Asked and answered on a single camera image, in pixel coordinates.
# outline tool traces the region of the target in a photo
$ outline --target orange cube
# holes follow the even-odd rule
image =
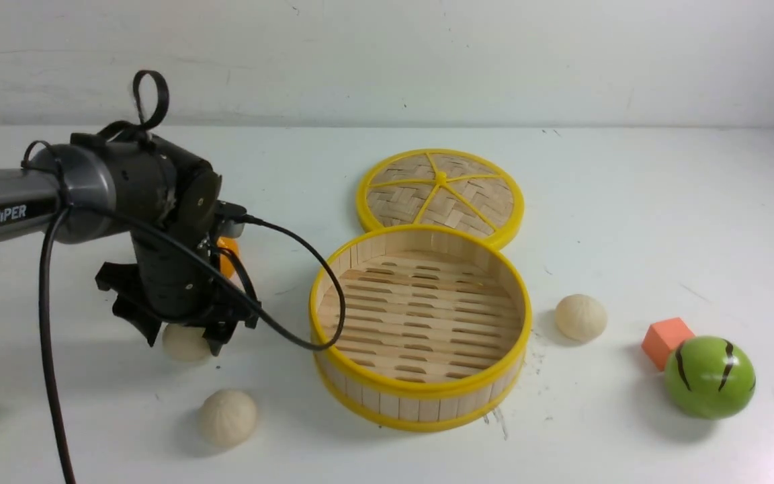
[[[644,342],[641,343],[641,349],[654,362],[658,371],[663,371],[667,356],[670,356],[679,344],[690,337],[695,337],[695,334],[682,319],[665,319],[650,325],[647,335],[644,336]]]

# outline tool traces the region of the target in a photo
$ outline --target bamboo steamer lid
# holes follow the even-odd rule
[[[492,411],[519,378],[531,301],[507,258],[449,227],[402,225],[328,259],[347,303],[335,346],[314,353],[323,384],[378,425],[436,432]],[[339,297],[320,270],[312,342],[335,334]]]
[[[405,151],[385,159],[363,177],[356,204],[367,231],[443,226],[498,250],[519,232],[525,209],[521,190],[501,168],[445,149]]]

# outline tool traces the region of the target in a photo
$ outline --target white table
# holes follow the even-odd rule
[[[0,128],[0,168],[35,138],[74,128]],[[774,484],[774,131],[701,129],[169,128],[206,157],[222,196],[298,231],[325,255],[360,233],[363,173],[418,147],[472,151],[519,183],[526,215],[504,252],[534,305],[528,361],[497,413],[449,432],[380,429],[338,404],[310,353],[263,323],[241,327],[216,361],[192,368],[148,348],[111,315],[93,281],[132,261],[127,236],[57,245],[56,371],[78,481],[724,482]],[[0,244],[0,483],[61,481],[40,367],[40,234]],[[316,261],[259,227],[241,239],[267,310],[305,334]],[[563,296],[592,294],[607,331],[571,346],[553,328]],[[667,401],[638,344],[682,317],[752,358],[758,386],[740,415],[689,419]],[[194,412],[217,389],[260,405],[254,437],[211,453]]]

